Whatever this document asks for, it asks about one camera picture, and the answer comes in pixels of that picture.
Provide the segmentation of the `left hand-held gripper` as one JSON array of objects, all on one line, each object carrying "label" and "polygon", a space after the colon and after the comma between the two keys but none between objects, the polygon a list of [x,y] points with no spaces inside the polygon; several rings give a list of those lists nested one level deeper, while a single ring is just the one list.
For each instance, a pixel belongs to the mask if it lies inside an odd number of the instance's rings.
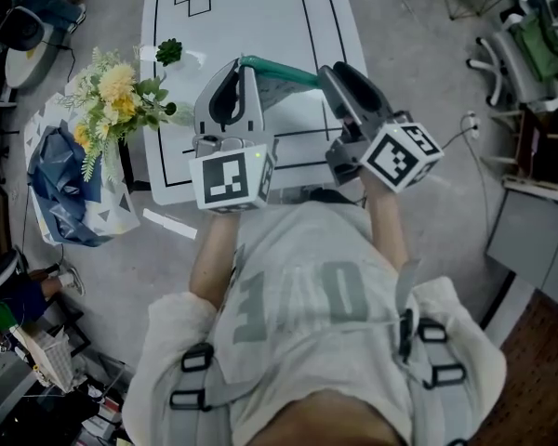
[{"label": "left hand-held gripper", "polygon": [[235,59],[215,74],[196,100],[194,132],[189,169],[198,208],[223,215],[265,207],[278,141],[265,130],[252,68]]}]

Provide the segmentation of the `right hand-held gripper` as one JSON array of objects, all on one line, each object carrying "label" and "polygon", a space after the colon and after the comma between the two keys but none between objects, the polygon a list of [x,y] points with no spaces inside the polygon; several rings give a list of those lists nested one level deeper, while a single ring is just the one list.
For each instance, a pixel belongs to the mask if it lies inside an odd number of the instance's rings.
[{"label": "right hand-held gripper", "polygon": [[325,153],[337,185],[365,168],[399,193],[419,183],[444,157],[424,125],[407,111],[394,111],[383,92],[348,63],[320,68],[318,83],[342,123],[340,136]]}]

